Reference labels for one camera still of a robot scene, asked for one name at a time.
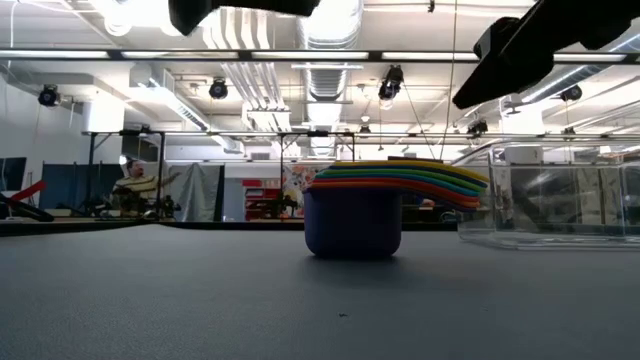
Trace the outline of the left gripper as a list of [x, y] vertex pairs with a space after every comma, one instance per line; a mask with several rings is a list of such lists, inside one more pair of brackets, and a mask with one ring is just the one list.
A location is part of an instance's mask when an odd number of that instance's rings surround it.
[[319, 3], [320, 0], [168, 0], [168, 11], [172, 26], [180, 34], [190, 35], [218, 7], [249, 8], [308, 17]]

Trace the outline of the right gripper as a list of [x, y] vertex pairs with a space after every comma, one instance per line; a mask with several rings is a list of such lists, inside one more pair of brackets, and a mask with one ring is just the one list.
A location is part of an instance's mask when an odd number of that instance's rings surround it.
[[503, 49], [520, 19], [501, 17], [474, 44], [479, 63], [454, 95], [453, 104], [464, 109], [520, 93], [551, 72], [551, 50], [575, 43], [598, 50], [620, 37], [638, 17], [640, 0], [538, 0], [520, 22], [519, 44], [526, 46], [507, 54]]

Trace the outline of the yellow measuring cup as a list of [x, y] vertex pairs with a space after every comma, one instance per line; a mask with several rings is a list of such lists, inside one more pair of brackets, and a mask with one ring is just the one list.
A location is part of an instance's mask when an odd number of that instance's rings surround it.
[[417, 161], [417, 160], [387, 160], [387, 161], [364, 161], [364, 162], [334, 162], [330, 165], [331, 169], [351, 169], [351, 168], [407, 168], [421, 170], [441, 170], [445, 173], [460, 175], [463, 178], [474, 179], [477, 181], [489, 183], [490, 179], [484, 175], [478, 174], [471, 170], [461, 167], [455, 167], [448, 164]]

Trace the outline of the blue measuring cup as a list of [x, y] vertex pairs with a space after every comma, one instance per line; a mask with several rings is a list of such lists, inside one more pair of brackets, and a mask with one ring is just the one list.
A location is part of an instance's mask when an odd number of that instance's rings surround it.
[[436, 180], [436, 179], [433, 179], [433, 178], [423, 178], [423, 177], [414, 177], [414, 176], [398, 176], [398, 175], [373, 175], [373, 176], [369, 176], [369, 175], [365, 175], [365, 176], [362, 176], [362, 175], [347, 175], [347, 176], [344, 176], [344, 175], [342, 175], [342, 176], [329, 176], [329, 177], [322, 177], [322, 176], [318, 176], [318, 175], [317, 175], [317, 176], [315, 177], [315, 179], [313, 180], [313, 182], [314, 182], [315, 180], [319, 180], [319, 179], [327, 179], [327, 180], [329, 180], [329, 179], [335, 179], [335, 180], [338, 180], [338, 179], [346, 179], [346, 178], [362, 178], [362, 179], [364, 179], [364, 178], [367, 178], [367, 179], [370, 179], [370, 178], [373, 178], [373, 179], [393, 178], [393, 179], [408, 179], [408, 180], [414, 180], [414, 181], [426, 182], [426, 183], [431, 183], [431, 184], [434, 184], [434, 185], [441, 185], [441, 186], [444, 186], [445, 184], [447, 184], [447, 185], [448, 185], [449, 187], [451, 187], [452, 189], [460, 190], [461, 188], [464, 188], [464, 189], [467, 189], [467, 190], [470, 190], [470, 191], [478, 192], [478, 193], [479, 193], [479, 195], [481, 195], [481, 194], [483, 194], [483, 193], [484, 193], [484, 189], [479, 189], [479, 188], [468, 188], [468, 187], [465, 187], [465, 186], [455, 185], [455, 184], [450, 183], [450, 182], [441, 181], [441, 180]]

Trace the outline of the orange measuring cup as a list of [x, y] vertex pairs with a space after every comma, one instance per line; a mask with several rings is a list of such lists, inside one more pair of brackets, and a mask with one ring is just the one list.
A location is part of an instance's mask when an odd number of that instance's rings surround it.
[[420, 182], [420, 181], [414, 181], [414, 180], [408, 180], [408, 179], [393, 179], [393, 178], [382, 178], [382, 179], [367, 179], [367, 178], [346, 178], [346, 179], [319, 179], [319, 180], [315, 180], [312, 185], [314, 184], [319, 184], [319, 183], [336, 183], [336, 182], [382, 182], [382, 183], [396, 183], [396, 184], [404, 184], [407, 185], [409, 187], [418, 187], [419, 185], [424, 185], [424, 184], [429, 184], [429, 185], [433, 185], [433, 186], [439, 186], [442, 188], [445, 188], [447, 190], [452, 190], [454, 192], [463, 194], [463, 195], [468, 195], [468, 196], [478, 196], [479, 197], [479, 193], [475, 192], [475, 191], [470, 191], [464, 188], [461, 188], [460, 190], [456, 190], [456, 189], [452, 189], [451, 187], [449, 187], [447, 184], [445, 184], [444, 186], [441, 185], [434, 185], [431, 183], [426, 183], [426, 182]]

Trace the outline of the red measuring cup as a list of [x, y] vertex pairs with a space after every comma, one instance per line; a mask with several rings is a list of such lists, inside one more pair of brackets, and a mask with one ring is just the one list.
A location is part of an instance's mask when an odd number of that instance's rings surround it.
[[458, 207], [478, 208], [480, 200], [478, 196], [463, 195], [452, 190], [429, 184], [409, 187], [404, 184], [382, 182], [336, 182], [319, 183], [309, 187], [310, 190], [318, 189], [366, 189], [366, 190], [396, 190], [400, 192], [415, 193], [433, 201], [447, 202]]

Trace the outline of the purple measuring cup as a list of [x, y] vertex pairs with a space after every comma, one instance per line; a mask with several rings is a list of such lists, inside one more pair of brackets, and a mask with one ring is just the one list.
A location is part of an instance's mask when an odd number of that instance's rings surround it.
[[310, 188], [304, 192], [304, 236], [326, 259], [393, 256], [402, 239], [404, 200], [421, 194], [384, 188]]

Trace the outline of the clear plastic basket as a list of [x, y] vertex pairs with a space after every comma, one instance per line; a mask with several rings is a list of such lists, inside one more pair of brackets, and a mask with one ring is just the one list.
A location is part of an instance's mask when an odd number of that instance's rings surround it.
[[500, 141], [455, 165], [488, 177], [466, 242], [508, 249], [640, 251], [640, 143]]

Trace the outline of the colourful painted panel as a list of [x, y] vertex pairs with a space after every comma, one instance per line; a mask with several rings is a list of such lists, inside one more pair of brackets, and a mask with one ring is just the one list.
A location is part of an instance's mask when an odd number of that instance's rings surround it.
[[304, 191], [311, 186], [316, 175], [328, 168], [328, 163], [285, 164], [282, 169], [282, 191], [288, 200], [284, 217], [302, 219], [304, 217]]

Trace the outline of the red shelving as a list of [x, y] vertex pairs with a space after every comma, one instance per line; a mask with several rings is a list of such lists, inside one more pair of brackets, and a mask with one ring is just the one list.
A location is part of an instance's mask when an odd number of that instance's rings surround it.
[[277, 219], [280, 181], [277, 179], [244, 179], [244, 214], [248, 222]]

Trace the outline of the grey tarp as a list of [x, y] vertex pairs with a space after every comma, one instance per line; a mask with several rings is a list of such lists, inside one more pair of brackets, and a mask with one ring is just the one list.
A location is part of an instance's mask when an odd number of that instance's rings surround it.
[[178, 222], [214, 222], [220, 219], [224, 195], [223, 165], [191, 163], [172, 165], [168, 174], [177, 177], [167, 188], [180, 210], [174, 214]]

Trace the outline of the seated person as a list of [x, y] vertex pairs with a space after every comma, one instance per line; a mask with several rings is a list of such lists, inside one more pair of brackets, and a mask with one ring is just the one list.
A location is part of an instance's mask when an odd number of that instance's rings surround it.
[[126, 163], [126, 176], [117, 180], [112, 188], [112, 203], [121, 217], [138, 217], [146, 212], [145, 205], [155, 202], [158, 193], [180, 175], [178, 172], [163, 179], [158, 175], [146, 175], [142, 163], [130, 159]]

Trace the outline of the blue partition panel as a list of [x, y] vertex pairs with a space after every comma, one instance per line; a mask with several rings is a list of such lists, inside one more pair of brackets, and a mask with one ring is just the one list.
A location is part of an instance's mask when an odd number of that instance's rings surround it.
[[108, 199], [117, 180], [124, 176], [118, 164], [103, 162], [87, 164], [44, 164], [39, 208], [54, 209], [67, 205], [82, 209], [86, 200], [91, 204]]

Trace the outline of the red bar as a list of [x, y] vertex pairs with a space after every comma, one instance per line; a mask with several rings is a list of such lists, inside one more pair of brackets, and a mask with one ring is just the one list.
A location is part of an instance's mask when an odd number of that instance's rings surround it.
[[20, 203], [23, 200], [30, 198], [36, 193], [44, 190], [46, 188], [46, 183], [43, 180], [36, 182], [35, 184], [29, 186], [26, 189], [20, 190], [10, 197], [6, 197], [2, 193], [0, 193], [0, 203], [10, 204], [10, 203]]

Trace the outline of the black metal frame stand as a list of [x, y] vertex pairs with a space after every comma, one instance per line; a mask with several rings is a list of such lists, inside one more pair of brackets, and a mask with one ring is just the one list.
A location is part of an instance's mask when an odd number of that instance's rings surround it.
[[159, 211], [160, 210], [160, 197], [161, 197], [161, 192], [163, 189], [163, 185], [161, 184], [161, 182], [163, 181], [163, 177], [164, 177], [164, 160], [165, 160], [165, 149], [166, 149], [166, 137], [167, 137], [167, 133], [165, 131], [154, 131], [154, 130], [149, 130], [149, 129], [142, 129], [142, 130], [120, 130], [120, 131], [115, 131], [115, 132], [94, 132], [94, 131], [82, 131], [81, 134], [83, 136], [89, 136], [90, 137], [90, 143], [89, 143], [89, 158], [88, 158], [88, 165], [87, 165], [87, 171], [86, 171], [86, 181], [85, 181], [85, 198], [84, 200], [86, 202], [90, 201], [92, 198], [92, 176], [93, 176], [93, 165], [94, 165], [94, 153], [95, 150], [98, 149], [101, 145], [101, 143], [96, 144], [96, 138], [98, 136], [103, 136], [104, 137], [104, 141], [106, 141], [108, 138], [110, 138], [112, 135], [116, 135], [119, 137], [137, 137], [137, 138], [141, 138], [143, 135], [145, 135], [146, 137], [150, 137], [151, 135], [157, 135], [160, 137], [160, 145], [159, 145], [159, 155], [158, 155], [158, 181], [159, 184], [156, 187], [156, 210]]

